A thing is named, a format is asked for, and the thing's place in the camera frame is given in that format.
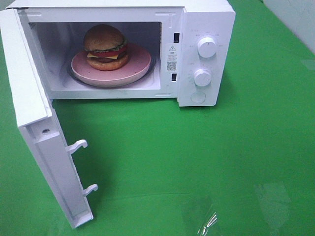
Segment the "white microwave door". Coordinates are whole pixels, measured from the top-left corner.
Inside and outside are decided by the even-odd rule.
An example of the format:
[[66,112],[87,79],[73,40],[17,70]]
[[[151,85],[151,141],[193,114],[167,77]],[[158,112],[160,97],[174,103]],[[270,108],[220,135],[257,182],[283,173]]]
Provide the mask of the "white microwave door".
[[68,145],[52,102],[42,84],[46,64],[24,10],[0,13],[0,30],[17,126],[71,227],[93,219],[72,154],[87,147],[85,140]]

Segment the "glass microwave turntable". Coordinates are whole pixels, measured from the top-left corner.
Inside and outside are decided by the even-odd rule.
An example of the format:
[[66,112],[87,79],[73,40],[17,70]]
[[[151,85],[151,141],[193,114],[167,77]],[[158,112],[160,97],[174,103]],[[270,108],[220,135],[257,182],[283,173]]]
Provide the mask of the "glass microwave turntable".
[[129,86],[146,79],[155,68],[156,61],[134,61],[129,59],[121,68],[112,71],[101,71],[91,67],[81,59],[74,59],[69,65],[69,72],[78,81],[98,88],[118,88]]

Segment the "white microwave oven body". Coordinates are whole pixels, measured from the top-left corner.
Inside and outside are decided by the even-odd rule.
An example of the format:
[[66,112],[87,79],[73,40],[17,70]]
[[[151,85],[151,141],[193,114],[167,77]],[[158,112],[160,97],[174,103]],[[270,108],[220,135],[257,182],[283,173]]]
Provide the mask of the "white microwave oven body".
[[[176,98],[180,106],[213,106],[217,102],[235,11],[225,0],[16,0],[7,9],[24,10],[46,64],[42,84],[53,99]],[[118,88],[88,86],[69,72],[83,50],[86,31],[97,24],[118,28],[130,44],[145,48],[156,61],[151,74]],[[212,37],[216,54],[202,58],[197,43]],[[198,69],[212,81],[194,83]],[[191,95],[206,94],[203,103]]]

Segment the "burger with sesame bun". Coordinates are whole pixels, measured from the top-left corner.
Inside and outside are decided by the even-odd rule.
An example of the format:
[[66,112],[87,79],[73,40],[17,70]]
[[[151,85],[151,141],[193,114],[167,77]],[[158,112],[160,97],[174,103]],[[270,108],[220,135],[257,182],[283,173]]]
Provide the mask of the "burger with sesame bun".
[[97,70],[116,70],[128,61],[127,39],[113,26],[93,26],[86,32],[83,46],[87,63]]

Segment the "clear tape strip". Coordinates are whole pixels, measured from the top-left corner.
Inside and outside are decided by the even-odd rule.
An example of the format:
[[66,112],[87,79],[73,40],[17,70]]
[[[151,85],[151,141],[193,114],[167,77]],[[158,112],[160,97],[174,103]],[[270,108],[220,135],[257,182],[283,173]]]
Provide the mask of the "clear tape strip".
[[198,236],[218,236],[219,230],[217,228],[217,213],[214,212],[210,217],[205,221],[205,223],[199,228],[197,235]]

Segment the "white lower timer knob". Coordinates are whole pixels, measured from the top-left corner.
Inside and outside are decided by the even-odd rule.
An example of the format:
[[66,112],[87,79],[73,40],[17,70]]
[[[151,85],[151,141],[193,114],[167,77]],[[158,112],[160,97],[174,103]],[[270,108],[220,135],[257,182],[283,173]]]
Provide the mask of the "white lower timer knob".
[[193,75],[194,83],[199,87],[205,87],[212,81],[212,75],[208,70],[198,69]]

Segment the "green table cloth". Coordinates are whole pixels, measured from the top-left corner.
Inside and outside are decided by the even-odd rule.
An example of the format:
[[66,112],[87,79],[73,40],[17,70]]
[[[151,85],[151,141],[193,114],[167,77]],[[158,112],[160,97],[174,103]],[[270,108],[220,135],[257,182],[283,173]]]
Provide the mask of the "green table cloth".
[[94,219],[72,229],[16,125],[0,60],[3,236],[221,236],[315,233],[315,56],[262,0],[233,0],[217,104],[56,100]]

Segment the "round door release button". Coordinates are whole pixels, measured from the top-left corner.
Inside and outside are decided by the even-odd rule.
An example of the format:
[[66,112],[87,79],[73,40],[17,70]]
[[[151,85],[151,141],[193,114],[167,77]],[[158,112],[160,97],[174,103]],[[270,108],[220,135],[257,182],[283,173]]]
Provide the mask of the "round door release button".
[[201,104],[205,101],[206,94],[201,91],[197,91],[197,92],[194,92],[190,98],[193,103]]

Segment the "white upper power knob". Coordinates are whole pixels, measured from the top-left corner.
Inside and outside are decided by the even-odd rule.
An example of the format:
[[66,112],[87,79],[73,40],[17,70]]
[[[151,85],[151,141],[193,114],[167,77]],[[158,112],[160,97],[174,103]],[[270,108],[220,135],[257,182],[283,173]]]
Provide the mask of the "white upper power knob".
[[204,37],[198,41],[197,49],[202,58],[210,58],[216,54],[217,43],[212,37]]

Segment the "pink round plate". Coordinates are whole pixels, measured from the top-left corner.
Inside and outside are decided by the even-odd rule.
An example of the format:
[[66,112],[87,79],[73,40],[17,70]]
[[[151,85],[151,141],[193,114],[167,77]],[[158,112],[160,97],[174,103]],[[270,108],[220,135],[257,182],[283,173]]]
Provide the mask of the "pink round plate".
[[123,67],[101,71],[88,64],[87,53],[82,51],[72,59],[71,69],[77,79],[91,86],[102,88],[125,86],[143,77],[151,64],[150,53],[138,45],[130,44],[127,54],[128,60]]

